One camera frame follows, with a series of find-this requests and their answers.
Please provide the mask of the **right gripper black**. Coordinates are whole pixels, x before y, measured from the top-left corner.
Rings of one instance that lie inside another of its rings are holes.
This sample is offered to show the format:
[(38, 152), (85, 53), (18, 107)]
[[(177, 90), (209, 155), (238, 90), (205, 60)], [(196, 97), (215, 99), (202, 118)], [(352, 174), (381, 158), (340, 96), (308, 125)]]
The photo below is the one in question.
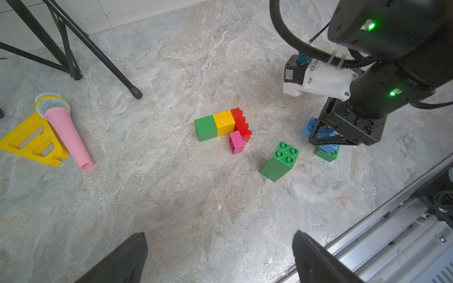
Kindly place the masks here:
[[(315, 146), (371, 146), (381, 141), (386, 120), (386, 116), (380, 119), (362, 117), (354, 112), (349, 103), (329, 98), (318, 117), (315, 129), (311, 132), (309, 142)], [(324, 126), (333, 129), (338, 135), (318, 139), (318, 132)]]

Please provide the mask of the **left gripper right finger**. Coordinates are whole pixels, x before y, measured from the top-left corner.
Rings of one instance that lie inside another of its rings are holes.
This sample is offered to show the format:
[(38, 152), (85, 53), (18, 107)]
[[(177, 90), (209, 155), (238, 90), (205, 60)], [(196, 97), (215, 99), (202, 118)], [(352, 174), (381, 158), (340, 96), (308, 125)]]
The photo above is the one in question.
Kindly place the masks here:
[(362, 281), (305, 232), (298, 230), (295, 233), (292, 249), (302, 283), (360, 283)]

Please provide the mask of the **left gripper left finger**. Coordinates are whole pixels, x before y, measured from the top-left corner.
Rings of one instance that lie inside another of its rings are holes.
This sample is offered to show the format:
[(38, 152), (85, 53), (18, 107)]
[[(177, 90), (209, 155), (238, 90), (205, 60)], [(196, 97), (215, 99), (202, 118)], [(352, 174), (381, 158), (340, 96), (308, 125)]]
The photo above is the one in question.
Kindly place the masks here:
[(78, 283), (139, 283), (148, 253), (143, 232), (134, 233), (90, 271)]

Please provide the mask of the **green lego brick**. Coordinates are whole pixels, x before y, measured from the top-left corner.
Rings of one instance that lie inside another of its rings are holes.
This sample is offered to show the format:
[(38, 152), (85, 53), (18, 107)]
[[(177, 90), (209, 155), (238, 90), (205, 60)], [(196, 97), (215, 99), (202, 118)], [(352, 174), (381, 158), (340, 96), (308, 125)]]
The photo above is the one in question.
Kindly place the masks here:
[(261, 170), (261, 174), (273, 182), (276, 182), (291, 169), (292, 167), (284, 160), (271, 158)]
[(326, 152), (325, 150), (321, 149), (320, 147), (317, 147), (315, 150), (315, 155), (327, 162), (332, 162), (332, 161), (336, 160), (338, 153), (339, 153), (339, 147), (330, 153)]
[(273, 154), (273, 158), (284, 166), (293, 168), (296, 164), (299, 153), (300, 151), (298, 149), (290, 146), (284, 141), (281, 141)]
[(194, 123), (200, 142), (217, 137), (217, 126), (213, 115), (195, 119)]

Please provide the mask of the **red lego brick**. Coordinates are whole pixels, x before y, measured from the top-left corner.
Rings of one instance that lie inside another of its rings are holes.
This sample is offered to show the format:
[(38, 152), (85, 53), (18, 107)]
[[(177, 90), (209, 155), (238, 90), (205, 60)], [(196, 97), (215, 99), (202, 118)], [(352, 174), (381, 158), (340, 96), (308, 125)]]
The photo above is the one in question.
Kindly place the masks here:
[(231, 114), (235, 120), (235, 131), (239, 131), (243, 140), (248, 143), (250, 141), (252, 131), (244, 116), (244, 112), (240, 108), (231, 110)]

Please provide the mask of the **pink lego brick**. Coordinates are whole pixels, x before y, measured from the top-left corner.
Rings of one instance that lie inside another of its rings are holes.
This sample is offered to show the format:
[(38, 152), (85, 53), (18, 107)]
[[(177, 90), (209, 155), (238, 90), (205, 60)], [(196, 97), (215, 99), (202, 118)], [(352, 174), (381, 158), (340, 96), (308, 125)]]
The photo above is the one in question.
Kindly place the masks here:
[(239, 130), (230, 133), (229, 144), (232, 154), (239, 154), (243, 152), (246, 142), (242, 138)]

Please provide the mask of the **yellow lego brick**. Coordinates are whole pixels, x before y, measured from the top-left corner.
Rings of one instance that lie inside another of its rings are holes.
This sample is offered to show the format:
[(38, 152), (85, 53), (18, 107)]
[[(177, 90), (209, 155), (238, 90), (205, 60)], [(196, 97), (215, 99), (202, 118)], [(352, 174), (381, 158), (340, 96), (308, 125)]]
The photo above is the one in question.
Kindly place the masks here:
[(223, 136), (235, 131), (236, 122), (230, 110), (213, 115), (217, 127), (217, 136)]

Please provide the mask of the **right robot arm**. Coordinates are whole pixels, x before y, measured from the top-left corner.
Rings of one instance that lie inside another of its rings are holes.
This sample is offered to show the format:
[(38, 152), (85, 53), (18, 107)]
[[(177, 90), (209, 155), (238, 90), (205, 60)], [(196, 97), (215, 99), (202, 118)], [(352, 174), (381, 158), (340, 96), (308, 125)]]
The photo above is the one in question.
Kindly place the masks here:
[(269, 10), (279, 36), (297, 51), (285, 65), (283, 92), (327, 97), (309, 129), (312, 145), (370, 146), (381, 140), (390, 113), (406, 105), (441, 107), (426, 99), (453, 79), (451, 1), (339, 2), (328, 38), (351, 59), (296, 37), (279, 1), (270, 1)]

